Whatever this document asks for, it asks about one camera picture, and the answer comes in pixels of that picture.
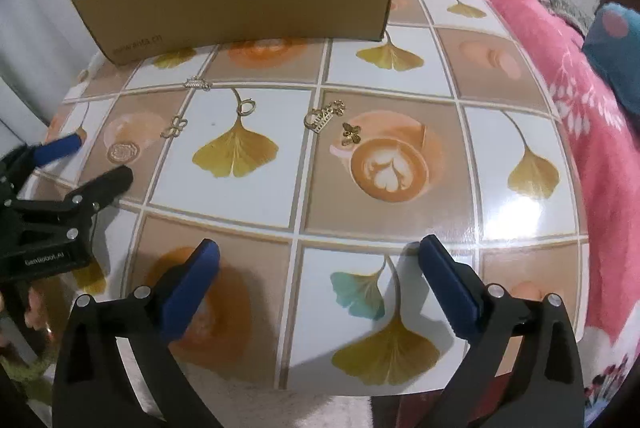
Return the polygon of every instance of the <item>jewelry charm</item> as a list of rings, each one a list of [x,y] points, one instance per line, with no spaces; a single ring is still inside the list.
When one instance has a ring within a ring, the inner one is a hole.
[[[343,147],[351,144],[357,145],[359,142],[361,142],[362,139],[358,135],[362,130],[360,126],[356,125],[355,127],[353,127],[348,123],[343,123],[342,128],[344,129],[344,132],[342,133],[344,139],[341,141]]]
[[[318,134],[334,116],[342,116],[346,109],[342,100],[335,100],[321,109],[311,109],[305,116],[305,127]]]
[[[178,137],[187,126],[187,123],[189,122],[182,118],[182,116],[174,116],[174,119],[171,120],[171,126],[160,132],[160,136],[164,137],[164,139],[168,139],[169,137]]]
[[[188,89],[202,89],[204,91],[209,91],[213,87],[213,82],[204,81],[199,76],[191,76],[190,78],[187,78],[187,81],[182,85]]]

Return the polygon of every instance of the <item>butterfly charm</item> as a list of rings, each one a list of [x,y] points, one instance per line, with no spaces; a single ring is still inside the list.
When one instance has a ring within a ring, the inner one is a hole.
[[[343,123],[342,128],[344,129],[344,132],[342,133],[342,135],[344,136],[344,139],[342,140],[343,147],[351,144],[357,145],[359,142],[361,142],[362,139],[358,135],[360,133],[361,127],[359,127],[358,125],[353,127],[348,123]]]

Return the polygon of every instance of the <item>coffee cup print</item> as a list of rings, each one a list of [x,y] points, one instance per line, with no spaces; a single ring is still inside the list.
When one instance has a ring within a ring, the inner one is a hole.
[[[113,164],[133,163],[145,148],[161,139],[166,128],[165,119],[150,113],[119,116],[104,128],[107,159]]]
[[[330,151],[363,192],[389,203],[423,195],[442,176],[444,154],[437,135],[423,123],[392,111],[371,111],[349,120],[357,143],[341,134]]]
[[[522,71],[517,60],[503,49],[492,49],[484,42],[470,40],[460,44],[464,57],[485,69],[500,69],[511,80],[518,80]]]

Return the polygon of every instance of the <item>ginkgo leaf print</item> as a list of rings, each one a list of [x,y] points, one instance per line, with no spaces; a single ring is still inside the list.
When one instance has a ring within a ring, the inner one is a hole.
[[[345,309],[349,308],[351,316],[380,320],[385,315],[385,301],[378,288],[378,278],[385,265],[386,261],[373,275],[332,273],[330,278],[336,301]]]
[[[233,127],[207,145],[200,148],[192,158],[194,164],[210,171],[214,177],[244,177],[256,168],[273,161],[278,145],[268,137],[249,131],[242,125],[242,100],[238,91],[232,89],[238,100],[238,117]]]
[[[394,315],[384,328],[341,348],[331,359],[333,366],[367,386],[406,383],[433,368],[440,357],[431,341],[402,323],[400,279],[391,259],[385,256],[385,261],[396,291]]]
[[[381,69],[395,69],[396,71],[408,71],[424,65],[424,60],[417,54],[400,49],[391,42],[391,37],[385,31],[386,44],[369,49],[360,49],[356,56]]]
[[[74,278],[78,287],[87,294],[102,294],[107,290],[107,282],[100,264],[92,260],[91,264],[80,269],[73,270]]]
[[[534,154],[514,119],[504,111],[502,114],[516,128],[524,146],[522,159],[509,174],[507,187],[531,199],[549,199],[560,182],[558,169],[548,159]]]
[[[455,0],[456,4],[449,6],[447,11],[452,14],[461,15],[467,18],[484,18],[486,13],[474,6],[465,4],[461,0]]]
[[[194,56],[196,56],[196,50],[193,49],[193,47],[185,47],[184,49],[178,49],[171,53],[161,54],[154,60],[154,65],[158,67],[158,69],[171,69],[187,60],[191,60]]]

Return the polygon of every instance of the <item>orange cup print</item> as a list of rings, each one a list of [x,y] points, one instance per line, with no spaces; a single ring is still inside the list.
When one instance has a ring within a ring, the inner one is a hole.
[[[263,69],[280,66],[302,54],[305,49],[305,41],[299,38],[270,38],[236,42],[227,53],[236,65]]]
[[[416,119],[392,111],[371,111],[349,120],[360,127],[361,141],[330,151],[366,194],[390,203],[423,195],[442,176],[444,153],[439,137]]]
[[[145,278],[154,286],[170,268],[183,264],[192,247],[173,249],[160,257]],[[251,336],[251,300],[242,274],[224,259],[180,340],[171,342],[179,358],[225,375],[242,358]]]
[[[125,114],[104,128],[107,159],[113,164],[133,163],[145,148],[161,139],[165,119],[150,112]]]
[[[522,76],[518,61],[505,50],[492,49],[477,40],[462,42],[459,49],[467,60],[485,69],[500,69],[511,80],[517,80]]]

